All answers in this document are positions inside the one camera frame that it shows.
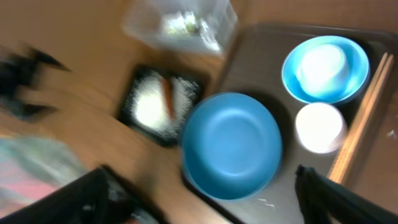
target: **large blue bowl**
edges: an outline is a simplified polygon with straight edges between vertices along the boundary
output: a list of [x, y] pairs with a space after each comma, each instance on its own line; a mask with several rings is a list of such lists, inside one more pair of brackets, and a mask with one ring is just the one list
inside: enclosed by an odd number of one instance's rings
[[200, 103], [181, 140], [183, 173], [202, 193], [236, 200], [261, 190], [275, 175], [282, 138], [270, 112], [240, 93]]
[[[347, 57], [349, 74], [340, 95], [327, 98], [315, 98], [304, 92], [297, 71], [306, 52], [320, 44], [339, 46]], [[325, 102], [334, 105], [347, 103], [360, 93], [369, 80], [370, 65], [366, 52], [356, 42], [345, 37], [327, 35], [309, 39], [296, 48], [285, 59], [282, 66], [282, 82], [286, 90], [297, 100], [303, 103]]]

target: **transparent container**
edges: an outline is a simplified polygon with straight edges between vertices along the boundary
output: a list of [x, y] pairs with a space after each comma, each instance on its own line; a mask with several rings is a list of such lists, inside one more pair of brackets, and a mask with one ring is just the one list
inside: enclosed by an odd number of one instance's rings
[[[165, 16], [193, 12], [208, 26], [202, 35], [167, 35], [162, 32]], [[184, 52], [222, 54], [238, 18], [229, 0], [132, 0], [122, 27], [155, 48]]]

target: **white cup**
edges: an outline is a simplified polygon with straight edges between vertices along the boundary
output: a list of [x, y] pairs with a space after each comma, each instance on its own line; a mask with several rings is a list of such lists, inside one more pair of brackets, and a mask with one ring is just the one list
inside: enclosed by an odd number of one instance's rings
[[344, 117], [332, 105], [311, 103], [297, 113], [295, 136], [308, 151], [324, 154], [338, 150], [346, 135]]
[[304, 92], [322, 99], [342, 94], [348, 74], [344, 51], [333, 44], [321, 44], [304, 54], [297, 79]]

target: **chopsticks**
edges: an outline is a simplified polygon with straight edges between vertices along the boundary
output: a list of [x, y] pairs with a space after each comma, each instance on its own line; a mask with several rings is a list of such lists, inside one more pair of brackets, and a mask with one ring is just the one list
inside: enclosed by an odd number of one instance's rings
[[394, 56], [387, 52], [384, 53], [361, 105], [359, 106], [358, 113], [354, 118], [343, 147], [340, 149], [333, 162], [332, 169], [328, 176], [330, 180], [338, 184], [344, 181], [345, 175], [349, 171], [356, 152], [358, 151], [359, 140], [366, 129], [369, 117], [374, 112], [375, 105], [380, 99], [380, 93], [387, 82], [393, 64]]

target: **black tray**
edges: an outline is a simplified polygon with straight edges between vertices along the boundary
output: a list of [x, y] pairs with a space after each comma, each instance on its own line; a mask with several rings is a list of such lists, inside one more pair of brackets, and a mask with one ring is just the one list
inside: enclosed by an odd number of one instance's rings
[[[284, 143], [281, 169], [263, 191], [237, 202], [208, 198], [183, 178], [188, 189], [233, 223], [303, 223], [294, 190], [296, 168], [303, 164], [326, 176], [336, 157], [336, 152], [326, 155], [308, 152], [294, 139], [294, 118], [305, 104], [289, 95], [280, 77], [289, 52], [318, 35], [341, 35], [362, 46], [370, 60], [371, 78], [392, 42], [389, 34], [385, 33], [288, 24], [258, 24], [243, 33], [224, 70], [220, 91], [237, 91], [252, 96], [273, 114]], [[366, 89], [349, 103], [338, 107], [348, 126]]]
[[155, 71], [159, 75], [161, 75], [163, 77], [166, 77], [166, 78], [170, 78], [170, 77], [182, 78], [185, 81], [188, 81], [190, 83], [194, 83], [194, 84], [198, 85], [198, 88], [196, 88], [195, 92], [194, 92], [196, 97], [191, 99], [191, 101], [192, 101], [191, 109], [202, 98], [202, 94], [203, 94], [203, 90], [204, 90], [203, 84], [201, 83], [201, 81], [199, 81], [198, 79], [195, 78], [194, 74], [191, 74], [191, 73], [177, 73], [177, 72], [174, 72], [174, 71], [171, 71], [171, 70], [167, 70], [167, 69], [164, 69], [164, 68], [159, 68], [159, 67], [152, 67], [152, 66], [148, 66], [148, 65], [138, 65], [132, 71], [131, 81], [129, 82], [129, 84], [127, 86], [126, 92], [125, 92], [125, 94], [123, 96], [123, 100], [122, 100], [122, 102], [121, 102], [121, 104], [119, 106], [119, 110], [118, 110], [118, 113], [116, 115], [116, 118], [118, 119], [118, 121], [122, 122], [123, 124], [125, 124], [129, 128], [140, 132], [141, 134], [143, 134], [147, 138], [151, 139], [152, 141], [156, 142], [160, 146], [172, 147], [172, 146], [177, 145], [178, 137], [177, 138], [163, 138], [163, 137], [157, 135], [155, 132], [151, 131], [150, 129], [146, 129], [145, 127], [141, 126], [138, 122], [134, 121], [131, 118], [131, 115], [130, 115], [130, 112], [129, 112], [129, 108], [130, 108], [130, 105], [131, 105], [131, 102], [130, 102], [131, 97], [130, 97], [130, 95], [133, 95], [134, 91], [135, 91], [134, 82], [145, 78], [147, 76], [147, 74], [149, 72], [151, 72], [151, 71]]

